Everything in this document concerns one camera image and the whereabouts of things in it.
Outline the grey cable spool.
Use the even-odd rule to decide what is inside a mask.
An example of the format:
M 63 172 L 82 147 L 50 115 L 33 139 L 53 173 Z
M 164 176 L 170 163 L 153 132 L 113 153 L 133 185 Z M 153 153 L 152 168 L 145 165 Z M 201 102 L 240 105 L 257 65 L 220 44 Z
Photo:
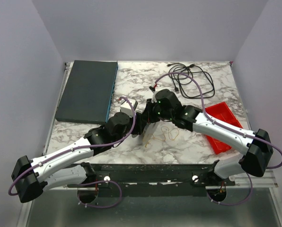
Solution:
M 148 140 L 150 138 L 150 135 L 152 135 L 156 131 L 158 125 L 159 122 L 147 123 L 143 130 L 143 141 Z

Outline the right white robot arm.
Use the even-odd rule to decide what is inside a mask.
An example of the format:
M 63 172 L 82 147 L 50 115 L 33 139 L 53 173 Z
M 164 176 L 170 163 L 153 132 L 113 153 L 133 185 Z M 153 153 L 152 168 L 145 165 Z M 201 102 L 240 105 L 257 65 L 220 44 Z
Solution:
M 213 118 L 195 106 L 182 105 L 168 89 L 147 100 L 142 117 L 147 123 L 170 121 L 180 129 L 212 137 L 238 151 L 238 155 L 212 164 L 207 176 L 214 181 L 240 173 L 262 177 L 273 154 L 267 131 L 245 130 Z

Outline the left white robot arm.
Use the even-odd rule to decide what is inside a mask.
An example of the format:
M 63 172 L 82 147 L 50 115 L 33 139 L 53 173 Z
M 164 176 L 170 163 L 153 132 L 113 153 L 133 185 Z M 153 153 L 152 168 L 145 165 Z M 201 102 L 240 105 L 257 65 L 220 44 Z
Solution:
M 123 112 L 117 112 L 106 124 L 89 130 L 78 141 L 46 157 L 20 157 L 11 174 L 13 183 L 9 195 L 18 196 L 21 203 L 36 199 L 48 188 L 51 175 L 77 161 L 111 149 L 131 134 L 142 134 L 149 118 L 148 114 L 143 113 L 129 117 Z

